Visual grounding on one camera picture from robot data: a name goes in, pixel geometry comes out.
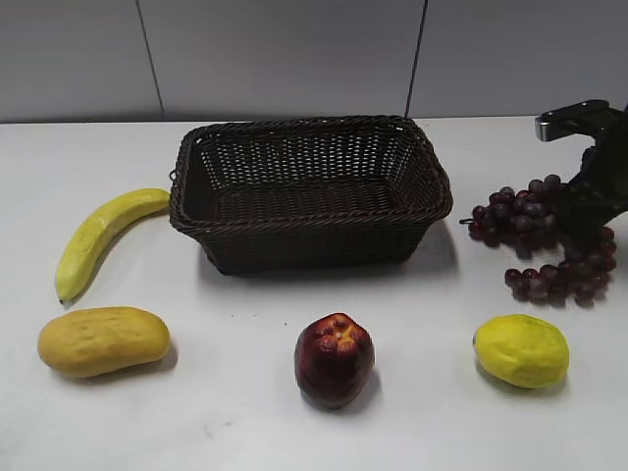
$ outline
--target basket rim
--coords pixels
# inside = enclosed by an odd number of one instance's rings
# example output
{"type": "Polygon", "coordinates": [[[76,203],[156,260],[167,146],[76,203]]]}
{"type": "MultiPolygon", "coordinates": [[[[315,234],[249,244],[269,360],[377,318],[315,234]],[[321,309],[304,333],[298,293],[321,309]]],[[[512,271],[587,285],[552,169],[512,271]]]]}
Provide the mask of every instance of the basket rim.
{"type": "Polygon", "coordinates": [[[414,121],[398,115],[351,115],[344,117],[315,117],[292,120],[277,120],[264,122],[223,123],[203,126],[189,131],[182,139],[177,165],[170,174],[173,183],[170,199],[171,224],[181,232],[230,232],[230,231],[260,231],[287,228],[322,227],[337,224],[360,223],[394,223],[416,222],[432,224],[444,218],[451,211],[453,200],[450,191],[449,178],[441,166],[432,143],[414,121]],[[430,207],[401,207],[377,211],[345,211],[338,213],[317,213],[303,216],[287,216],[259,219],[235,219],[228,221],[197,220],[189,217],[183,209],[185,184],[188,161],[192,145],[200,134],[208,131],[240,132],[240,131],[271,131],[277,127],[282,130],[298,129],[312,126],[334,126],[338,124],[377,124],[398,125],[400,131],[409,131],[415,139],[422,139],[429,144],[430,152],[426,156],[430,159],[432,180],[438,194],[430,207]]]}

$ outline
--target robotic arm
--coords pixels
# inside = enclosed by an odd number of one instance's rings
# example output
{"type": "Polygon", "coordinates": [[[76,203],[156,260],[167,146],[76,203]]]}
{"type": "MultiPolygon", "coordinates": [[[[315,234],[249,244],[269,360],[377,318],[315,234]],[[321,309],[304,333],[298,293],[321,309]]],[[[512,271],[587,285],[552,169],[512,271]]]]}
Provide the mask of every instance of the robotic arm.
{"type": "Polygon", "coordinates": [[[552,141],[572,134],[592,137],[580,172],[549,202],[568,234],[597,231],[628,211],[628,107],[589,100],[548,111],[536,119],[537,137],[552,141]]]}

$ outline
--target bunch of grapes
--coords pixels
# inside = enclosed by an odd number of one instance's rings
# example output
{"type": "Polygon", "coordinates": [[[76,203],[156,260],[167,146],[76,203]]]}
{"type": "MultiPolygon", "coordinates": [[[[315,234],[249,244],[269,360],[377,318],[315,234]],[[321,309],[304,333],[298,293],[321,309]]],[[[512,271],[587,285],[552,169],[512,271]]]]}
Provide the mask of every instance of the bunch of grapes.
{"type": "Polygon", "coordinates": [[[528,189],[517,193],[505,186],[491,194],[488,206],[473,208],[473,218],[460,221],[468,224],[474,240],[489,247],[511,245],[522,259],[531,259],[532,253],[541,247],[555,248],[559,243],[563,246],[565,259],[557,266],[505,272],[506,285],[518,300],[557,304],[573,294],[578,304],[589,305],[598,292],[606,289],[608,273],[617,266],[613,258],[617,246],[611,228],[600,228],[595,234],[587,232],[580,238],[560,230],[556,208],[550,201],[563,187],[565,183],[558,175],[532,180],[528,189]]]}

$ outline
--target fake fruit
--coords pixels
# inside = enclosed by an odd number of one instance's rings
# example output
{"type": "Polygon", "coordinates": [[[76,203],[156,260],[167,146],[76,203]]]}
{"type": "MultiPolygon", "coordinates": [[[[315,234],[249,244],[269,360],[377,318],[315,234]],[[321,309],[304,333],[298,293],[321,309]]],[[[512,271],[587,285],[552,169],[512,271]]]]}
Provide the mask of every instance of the fake fruit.
{"type": "Polygon", "coordinates": [[[560,383],[569,367],[569,347],[552,324],[513,314],[481,326],[473,345],[482,367],[520,388],[546,388],[560,383]]]}
{"type": "Polygon", "coordinates": [[[140,218],[168,207],[170,193],[145,188],[105,203],[80,225],[57,267],[56,288],[61,302],[78,296],[91,279],[96,262],[112,239],[140,218]]]}
{"type": "Polygon", "coordinates": [[[617,266],[612,256],[617,245],[611,228],[591,231],[583,225],[573,228],[580,229],[580,234],[567,234],[559,226],[561,209],[552,199],[565,186],[558,175],[548,175],[543,182],[532,180],[528,189],[516,194],[510,186],[505,186],[491,194],[488,206],[476,206],[472,218],[461,221],[468,224],[469,235],[474,240],[482,240],[490,247],[501,243],[511,245],[522,259],[531,259],[542,247],[562,245],[565,260],[556,267],[546,265],[540,273],[534,269],[505,272],[505,283],[519,301],[562,305],[573,293],[576,303],[588,306],[596,291],[606,289],[608,272],[617,266]],[[536,276],[526,276],[530,271],[536,276]]]}
{"type": "Polygon", "coordinates": [[[303,330],[294,351],[294,374],[314,402],[340,408],[366,384],[375,363],[369,334],[343,313],[331,314],[303,330]]]}
{"type": "Polygon", "coordinates": [[[159,317],[126,306],[69,312],[50,321],[37,341],[46,365],[76,378],[160,360],[169,347],[170,334],[159,317]]]}

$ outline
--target wall seam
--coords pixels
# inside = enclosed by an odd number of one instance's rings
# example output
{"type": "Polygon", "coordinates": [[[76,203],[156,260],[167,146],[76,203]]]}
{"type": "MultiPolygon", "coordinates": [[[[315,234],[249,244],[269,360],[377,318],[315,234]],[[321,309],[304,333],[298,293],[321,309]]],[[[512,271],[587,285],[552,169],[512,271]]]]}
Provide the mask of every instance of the wall seam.
{"type": "Polygon", "coordinates": [[[157,91],[157,99],[159,100],[159,109],[161,112],[162,121],[166,121],[166,110],[164,109],[164,102],[161,98],[161,90],[159,88],[159,81],[157,80],[157,74],[155,73],[155,64],[153,62],[153,55],[150,52],[150,45],[148,44],[148,36],[146,34],[146,26],[144,24],[144,17],[141,14],[141,7],[139,6],[139,0],[135,0],[135,7],[137,8],[137,14],[139,15],[139,23],[141,24],[141,32],[144,36],[144,45],[146,46],[146,53],[148,54],[148,62],[150,63],[150,72],[153,75],[153,82],[155,84],[155,90],[157,91]]]}
{"type": "Polygon", "coordinates": [[[423,42],[423,31],[425,29],[425,19],[428,13],[429,0],[423,1],[423,12],[421,13],[421,23],[419,24],[419,33],[416,38],[416,49],[414,50],[414,62],[412,63],[412,73],[410,74],[410,86],[408,87],[408,96],[405,101],[404,117],[407,118],[410,112],[410,103],[412,102],[412,93],[414,92],[414,80],[416,78],[416,70],[419,64],[419,53],[421,52],[421,43],[423,42]]]}

